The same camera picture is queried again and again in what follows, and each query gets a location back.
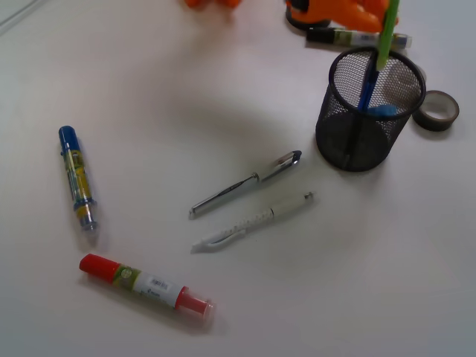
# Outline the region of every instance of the silver pen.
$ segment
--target silver pen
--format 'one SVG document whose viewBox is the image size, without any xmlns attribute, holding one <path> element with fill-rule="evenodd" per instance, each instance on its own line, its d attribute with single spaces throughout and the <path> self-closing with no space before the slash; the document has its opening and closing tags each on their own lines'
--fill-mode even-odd
<svg viewBox="0 0 476 357">
<path fill-rule="evenodd" d="M 189 211 L 189 217 L 191 219 L 195 218 L 195 216 L 200 214 L 200 212 L 204 211 L 206 208 L 209 208 L 212 203 L 217 202 L 219 199 L 223 198 L 226 195 L 230 195 L 231 193 L 237 192 L 238 189 L 243 190 L 245 187 L 250 187 L 256 184 L 263 183 L 265 181 L 268 181 L 271 177 L 279 175 L 290 167 L 295 166 L 299 162 L 301 155 L 302 152 L 299 150 L 291 151 L 290 153 L 277 159 L 275 162 L 273 162 L 271 167 L 265 169 L 264 171 L 254 172 L 244 180 L 239 181 L 236 184 L 233 184 L 218 193 L 215 193 L 214 195 L 194 205 Z"/>
</svg>

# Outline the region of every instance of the blue cap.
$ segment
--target blue cap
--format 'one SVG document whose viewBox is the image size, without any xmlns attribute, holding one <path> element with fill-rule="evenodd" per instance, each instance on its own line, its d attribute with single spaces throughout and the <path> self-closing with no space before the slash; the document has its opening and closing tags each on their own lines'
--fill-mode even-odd
<svg viewBox="0 0 476 357">
<path fill-rule="evenodd" d="M 80 150 L 76 132 L 70 126 L 62 126 L 59 129 L 59 142 L 61 143 L 62 154 L 66 152 L 66 148 L 70 150 Z"/>
</svg>

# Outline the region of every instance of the marker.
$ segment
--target marker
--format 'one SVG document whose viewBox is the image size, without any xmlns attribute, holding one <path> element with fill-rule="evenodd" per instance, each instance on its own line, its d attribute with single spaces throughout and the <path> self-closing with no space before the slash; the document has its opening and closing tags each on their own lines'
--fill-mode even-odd
<svg viewBox="0 0 476 357">
<path fill-rule="evenodd" d="M 343 28 L 311 28 L 306 32 L 306 40 L 345 47 L 378 47 L 380 35 L 378 33 L 350 31 Z M 402 50 L 410 48 L 411 42 L 411 36 L 394 33 L 391 47 L 393 50 Z"/>
<path fill-rule="evenodd" d="M 235 224 L 232 228 L 212 234 L 209 237 L 203 238 L 192 245 L 190 253 L 195 253 L 203 248 L 218 248 L 232 239 L 244 237 L 247 230 L 264 225 L 275 220 L 278 216 L 290 213 L 298 208 L 308 205 L 313 202 L 314 193 L 308 192 L 296 195 L 290 199 L 272 205 L 262 213 L 254 217 L 246 218 L 240 223 Z"/>
<path fill-rule="evenodd" d="M 205 324 L 213 317 L 216 305 L 210 300 L 195 295 L 186 286 L 139 269 L 94 254 L 88 254 L 81 260 L 80 269 L 128 292 L 145 296 L 175 310 L 185 310 Z"/>
<path fill-rule="evenodd" d="M 88 236 L 95 237 L 99 232 L 96 220 L 96 201 L 91 196 L 83 154 L 74 129 L 70 126 L 61 127 L 59 142 L 68 175 L 71 198 L 74 202 L 73 210 L 80 221 L 81 230 Z"/>
</svg>

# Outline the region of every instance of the blue pen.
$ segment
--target blue pen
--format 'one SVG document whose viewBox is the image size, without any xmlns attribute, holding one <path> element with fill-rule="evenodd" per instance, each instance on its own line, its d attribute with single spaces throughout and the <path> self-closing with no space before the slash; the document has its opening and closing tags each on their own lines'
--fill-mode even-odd
<svg viewBox="0 0 476 357">
<path fill-rule="evenodd" d="M 91 195 L 83 154 L 74 129 L 70 126 L 60 128 L 59 142 L 74 203 L 73 210 L 80 221 L 81 230 L 88 236 L 95 237 L 99 231 L 95 212 L 96 201 Z"/>
</svg>

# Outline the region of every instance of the red cap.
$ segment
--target red cap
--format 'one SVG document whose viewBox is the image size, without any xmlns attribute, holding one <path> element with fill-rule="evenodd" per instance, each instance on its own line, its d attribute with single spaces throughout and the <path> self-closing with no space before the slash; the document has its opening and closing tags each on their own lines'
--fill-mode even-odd
<svg viewBox="0 0 476 357">
<path fill-rule="evenodd" d="M 108 283 L 112 283 L 114 273 L 118 270 L 120 263 L 99 257 L 94 254 L 88 254 L 81 259 L 80 269 L 88 274 L 100 277 Z"/>
</svg>

